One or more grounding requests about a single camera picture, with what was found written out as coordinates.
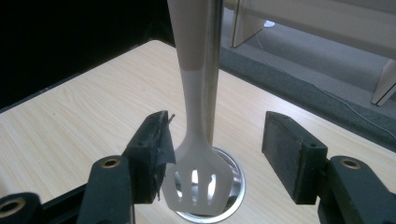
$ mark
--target metal ring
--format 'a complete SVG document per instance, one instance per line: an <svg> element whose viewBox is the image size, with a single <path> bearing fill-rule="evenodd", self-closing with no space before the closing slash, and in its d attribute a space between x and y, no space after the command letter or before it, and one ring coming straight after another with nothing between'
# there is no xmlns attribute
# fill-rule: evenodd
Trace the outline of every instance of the metal ring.
<svg viewBox="0 0 396 224"><path fill-rule="evenodd" d="M345 167L350 168L350 169L359 170L361 168L361 165L358 162L350 160L350 159L341 159L340 162Z"/></svg>
<svg viewBox="0 0 396 224"><path fill-rule="evenodd" d="M111 158L111 159L108 159L108 160L104 161L102 163L102 167L103 168L107 168L107 169L108 168L113 168L113 167L118 166L120 163L121 163L121 161L119 159Z"/></svg>
<svg viewBox="0 0 396 224"><path fill-rule="evenodd" d="M0 217L9 217L19 212L26 205L23 198L16 198L0 204Z"/></svg>

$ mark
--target light wood tabletop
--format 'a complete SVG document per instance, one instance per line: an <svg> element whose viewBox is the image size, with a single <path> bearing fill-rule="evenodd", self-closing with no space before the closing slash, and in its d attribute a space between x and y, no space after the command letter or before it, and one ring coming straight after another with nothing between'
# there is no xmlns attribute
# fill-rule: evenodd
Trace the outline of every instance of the light wood tabletop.
<svg viewBox="0 0 396 224"><path fill-rule="evenodd" d="M92 164L120 155L151 113L175 114L175 147L186 117L176 50L159 41L133 49L0 115L0 196L32 191L42 203L88 180ZM318 223L317 207L295 205L262 154L266 111L292 117L328 148L366 162L396 192L396 154L298 106L219 72L214 146L241 165L247 191L224 223ZM137 223L184 223L164 198L135 206Z"/></svg>

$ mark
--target dark background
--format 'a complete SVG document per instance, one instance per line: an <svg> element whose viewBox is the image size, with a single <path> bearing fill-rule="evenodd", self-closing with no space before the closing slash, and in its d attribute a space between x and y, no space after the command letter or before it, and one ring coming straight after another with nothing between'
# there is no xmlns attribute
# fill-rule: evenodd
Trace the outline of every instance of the dark background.
<svg viewBox="0 0 396 224"><path fill-rule="evenodd" d="M0 109L159 39L174 45L166 0L0 4Z"/></svg>

